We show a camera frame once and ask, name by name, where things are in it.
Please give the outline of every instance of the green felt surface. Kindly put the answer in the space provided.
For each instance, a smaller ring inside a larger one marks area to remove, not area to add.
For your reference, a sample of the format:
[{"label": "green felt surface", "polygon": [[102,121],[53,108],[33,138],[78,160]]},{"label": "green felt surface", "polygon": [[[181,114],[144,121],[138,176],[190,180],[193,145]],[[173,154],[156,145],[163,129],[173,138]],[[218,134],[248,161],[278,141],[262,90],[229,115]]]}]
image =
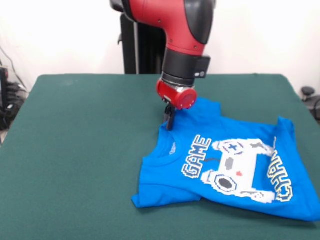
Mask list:
[{"label": "green felt surface", "polygon": [[[155,75],[41,76],[0,150],[1,240],[320,239],[320,223],[207,200],[136,209],[165,104]],[[320,127],[281,75],[209,75],[198,94],[236,120],[293,120],[320,194]]]}]

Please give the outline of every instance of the blue t-shirt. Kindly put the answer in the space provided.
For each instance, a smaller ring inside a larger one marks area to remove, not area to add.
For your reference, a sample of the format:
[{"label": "blue t-shirt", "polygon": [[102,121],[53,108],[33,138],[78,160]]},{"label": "blue t-shirt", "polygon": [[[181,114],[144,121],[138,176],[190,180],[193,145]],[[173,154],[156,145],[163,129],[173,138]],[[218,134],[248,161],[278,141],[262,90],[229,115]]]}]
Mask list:
[{"label": "blue t-shirt", "polygon": [[159,130],[143,159],[137,208],[207,200],[303,221],[320,220],[320,201],[297,150],[293,123],[277,125],[221,116],[199,98]]}]

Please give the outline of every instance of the white wall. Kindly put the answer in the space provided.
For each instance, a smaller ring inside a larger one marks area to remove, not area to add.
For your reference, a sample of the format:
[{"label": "white wall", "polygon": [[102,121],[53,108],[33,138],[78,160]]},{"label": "white wall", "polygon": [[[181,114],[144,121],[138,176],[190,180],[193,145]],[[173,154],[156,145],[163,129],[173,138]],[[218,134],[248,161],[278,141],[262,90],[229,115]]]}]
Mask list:
[{"label": "white wall", "polygon": [[[109,0],[0,3],[0,44],[30,89],[42,74],[124,72]],[[320,92],[320,1],[218,0],[205,53],[209,73],[283,74]]]}]

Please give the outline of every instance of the green tablecloth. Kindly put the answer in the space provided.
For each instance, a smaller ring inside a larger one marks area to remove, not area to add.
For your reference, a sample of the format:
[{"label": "green tablecloth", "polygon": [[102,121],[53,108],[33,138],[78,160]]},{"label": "green tablecloth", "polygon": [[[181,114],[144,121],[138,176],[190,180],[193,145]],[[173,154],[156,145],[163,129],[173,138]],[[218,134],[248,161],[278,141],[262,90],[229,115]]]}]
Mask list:
[{"label": "green tablecloth", "polygon": [[[0,150],[1,240],[320,239],[320,223],[207,200],[136,209],[165,104],[156,75],[41,76]],[[236,120],[293,120],[320,195],[320,128],[281,75],[209,75],[201,97]]]}]

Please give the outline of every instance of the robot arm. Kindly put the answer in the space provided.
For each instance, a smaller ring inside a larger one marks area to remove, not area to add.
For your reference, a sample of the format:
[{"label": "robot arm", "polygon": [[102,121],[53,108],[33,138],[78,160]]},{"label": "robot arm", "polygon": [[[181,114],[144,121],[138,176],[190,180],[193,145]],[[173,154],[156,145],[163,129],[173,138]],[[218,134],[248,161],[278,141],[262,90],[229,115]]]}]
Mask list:
[{"label": "robot arm", "polygon": [[193,106],[197,100],[195,79],[207,75],[211,59],[203,53],[211,33],[216,0],[113,2],[122,3],[128,19],[165,31],[166,50],[156,90],[168,103],[166,113],[173,120],[175,109]]}]

